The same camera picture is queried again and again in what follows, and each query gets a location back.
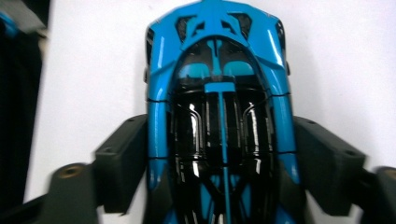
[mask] blue car body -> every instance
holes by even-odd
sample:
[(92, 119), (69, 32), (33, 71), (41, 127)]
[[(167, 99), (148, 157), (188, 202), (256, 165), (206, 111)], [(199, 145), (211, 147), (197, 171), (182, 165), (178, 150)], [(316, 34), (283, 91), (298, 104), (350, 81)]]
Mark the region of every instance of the blue car body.
[(281, 21), (204, 0), (152, 23), (146, 49), (145, 222), (301, 222)]

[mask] blue stripe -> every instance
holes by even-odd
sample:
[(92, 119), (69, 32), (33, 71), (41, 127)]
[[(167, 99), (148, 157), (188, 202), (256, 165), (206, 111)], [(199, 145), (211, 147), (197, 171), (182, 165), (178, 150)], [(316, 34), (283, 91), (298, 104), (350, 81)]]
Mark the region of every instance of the blue stripe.
[(232, 82), (210, 82), (205, 84), (205, 93), (235, 91)]
[[(220, 126), (221, 126), (221, 149), (223, 163), (228, 163), (227, 158), (227, 138), (225, 132), (225, 115), (224, 115), (224, 100), (223, 93), (219, 92), (219, 113), (220, 113)], [(232, 223), (231, 220), (231, 202), (230, 202), (230, 184), (228, 179), (228, 167), (223, 168), (224, 175), (224, 194), (225, 194), (225, 208), (227, 223)]]
[(207, 45), (212, 50), (212, 62), (213, 62), (213, 71), (212, 74), (215, 76), (221, 75), (221, 68), (220, 68), (220, 60), (219, 60), (219, 48), (222, 45), (221, 40), (209, 40), (207, 41)]

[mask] screw hole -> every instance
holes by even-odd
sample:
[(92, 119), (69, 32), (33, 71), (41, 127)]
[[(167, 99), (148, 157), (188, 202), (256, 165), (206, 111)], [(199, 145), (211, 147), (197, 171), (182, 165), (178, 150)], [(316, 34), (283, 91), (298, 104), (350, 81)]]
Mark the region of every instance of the screw hole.
[(60, 178), (70, 178), (81, 173), (83, 167), (82, 166), (70, 166), (67, 168), (62, 169), (61, 173), (59, 174)]

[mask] black fabric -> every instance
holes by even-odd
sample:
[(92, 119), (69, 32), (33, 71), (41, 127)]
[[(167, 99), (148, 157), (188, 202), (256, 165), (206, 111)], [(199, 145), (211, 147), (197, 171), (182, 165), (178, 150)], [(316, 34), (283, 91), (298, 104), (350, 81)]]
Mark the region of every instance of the black fabric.
[(23, 202), (41, 64), (36, 33), (0, 36), (0, 213)]

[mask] white wall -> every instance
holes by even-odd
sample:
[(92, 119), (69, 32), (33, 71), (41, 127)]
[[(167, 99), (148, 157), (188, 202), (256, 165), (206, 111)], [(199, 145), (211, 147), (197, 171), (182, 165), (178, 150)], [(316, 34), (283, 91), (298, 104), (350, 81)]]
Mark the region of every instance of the white wall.
[[(46, 192), (51, 172), (92, 162), (125, 119), (145, 113), (146, 27), (186, 2), (53, 1), (27, 200)], [(368, 169), (396, 166), (394, 1), (243, 2), (283, 21), (295, 115), (370, 155)], [(131, 215), (105, 215), (104, 223), (138, 223), (141, 192)], [(318, 223), (356, 222), (357, 210), (334, 218), (313, 209)]]

